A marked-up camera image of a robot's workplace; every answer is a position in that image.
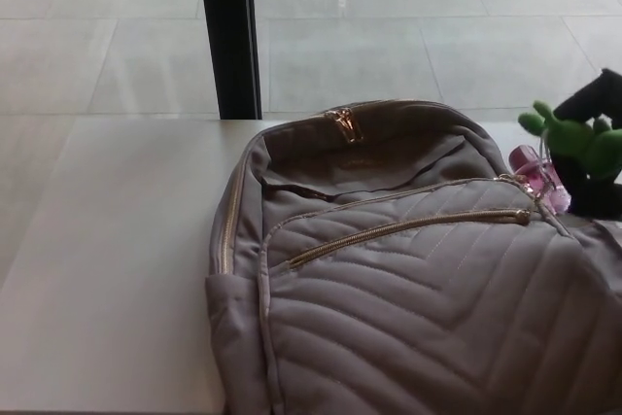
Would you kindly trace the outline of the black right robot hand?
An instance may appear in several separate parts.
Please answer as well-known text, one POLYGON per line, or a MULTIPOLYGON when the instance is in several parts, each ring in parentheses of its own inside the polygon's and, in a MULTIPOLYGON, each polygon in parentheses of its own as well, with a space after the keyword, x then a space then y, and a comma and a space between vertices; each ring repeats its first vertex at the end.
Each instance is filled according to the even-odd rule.
POLYGON ((560 104, 554 115, 562 121, 585 123, 601 116, 611 119, 612 130, 599 135, 592 160, 601 162, 604 176, 590 175, 575 157, 551 153, 561 182, 570 195, 568 212, 583 218, 621 219, 621 75, 603 69, 598 78, 560 104))

